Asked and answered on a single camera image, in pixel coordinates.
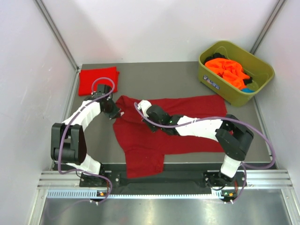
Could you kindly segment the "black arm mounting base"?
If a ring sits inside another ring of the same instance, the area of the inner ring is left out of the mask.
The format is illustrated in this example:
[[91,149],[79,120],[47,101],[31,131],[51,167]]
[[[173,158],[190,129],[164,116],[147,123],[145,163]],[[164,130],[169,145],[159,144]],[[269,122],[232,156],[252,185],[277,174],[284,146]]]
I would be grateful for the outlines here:
[[157,175],[129,178],[126,164],[104,164],[104,175],[112,182],[113,195],[209,194],[221,186],[221,163],[165,163]]

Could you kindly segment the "dark red t-shirt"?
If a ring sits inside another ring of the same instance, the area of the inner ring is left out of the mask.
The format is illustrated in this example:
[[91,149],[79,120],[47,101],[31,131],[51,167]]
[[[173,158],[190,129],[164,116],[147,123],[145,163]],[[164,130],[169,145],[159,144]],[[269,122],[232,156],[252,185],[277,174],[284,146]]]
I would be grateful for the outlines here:
[[[150,101],[170,115],[186,115],[192,118],[227,114],[224,100],[218,95],[188,98],[163,98]],[[124,113],[113,124],[116,139],[126,159],[127,176],[139,178],[159,174],[163,171],[165,155],[194,152],[222,152],[214,142],[198,142],[194,138],[168,135],[161,130],[152,132],[142,121],[134,107],[138,99],[121,96],[116,105]]]

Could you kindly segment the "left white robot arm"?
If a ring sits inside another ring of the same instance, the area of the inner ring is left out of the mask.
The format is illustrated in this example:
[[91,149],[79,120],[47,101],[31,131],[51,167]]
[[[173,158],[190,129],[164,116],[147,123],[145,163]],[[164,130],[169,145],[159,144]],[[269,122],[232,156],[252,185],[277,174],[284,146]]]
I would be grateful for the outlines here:
[[112,95],[115,84],[99,84],[92,90],[78,109],[66,120],[54,123],[51,128],[51,158],[57,162],[58,172],[68,174],[81,172],[90,176],[96,186],[105,182],[111,185],[106,177],[103,165],[87,153],[84,131],[101,113],[110,120],[121,116]]

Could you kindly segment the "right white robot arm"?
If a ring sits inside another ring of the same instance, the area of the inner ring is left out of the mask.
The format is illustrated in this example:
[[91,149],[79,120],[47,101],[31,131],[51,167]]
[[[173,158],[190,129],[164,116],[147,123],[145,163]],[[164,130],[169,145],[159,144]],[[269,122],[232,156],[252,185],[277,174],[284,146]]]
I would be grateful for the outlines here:
[[236,180],[236,172],[246,158],[254,134],[239,124],[235,116],[228,114],[222,119],[200,120],[185,115],[169,115],[160,106],[148,101],[142,101],[136,108],[152,132],[161,130],[168,135],[194,138],[198,142],[210,141],[220,146],[225,157],[218,175],[206,179],[209,186],[223,188]]

